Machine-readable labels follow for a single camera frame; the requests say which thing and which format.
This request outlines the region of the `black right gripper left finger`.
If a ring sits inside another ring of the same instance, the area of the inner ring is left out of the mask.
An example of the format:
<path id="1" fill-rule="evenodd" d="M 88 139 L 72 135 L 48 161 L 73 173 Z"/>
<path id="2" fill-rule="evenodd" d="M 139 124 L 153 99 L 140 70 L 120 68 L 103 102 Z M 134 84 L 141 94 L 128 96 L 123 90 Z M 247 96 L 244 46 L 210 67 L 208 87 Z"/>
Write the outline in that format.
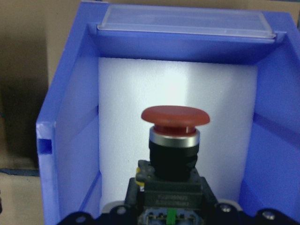
<path id="1" fill-rule="evenodd" d="M 136 225 L 138 224 L 138 192 L 140 187 L 135 178 L 130 178 L 126 197 L 121 202 L 111 202 L 105 206 L 99 217 L 93 217 L 84 211 L 77 211 L 66 216 L 59 225 Z"/>

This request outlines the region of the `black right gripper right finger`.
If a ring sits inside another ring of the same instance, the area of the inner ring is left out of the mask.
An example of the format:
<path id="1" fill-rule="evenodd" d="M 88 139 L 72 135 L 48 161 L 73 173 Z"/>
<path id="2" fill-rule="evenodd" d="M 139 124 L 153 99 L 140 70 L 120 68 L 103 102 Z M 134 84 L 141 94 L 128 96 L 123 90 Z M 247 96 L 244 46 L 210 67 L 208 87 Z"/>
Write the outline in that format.
<path id="1" fill-rule="evenodd" d="M 203 200 L 200 225 L 298 225 L 299 222 L 272 208 L 258 210 L 250 216 L 231 203 L 220 202 L 208 182 L 201 177 Z"/>

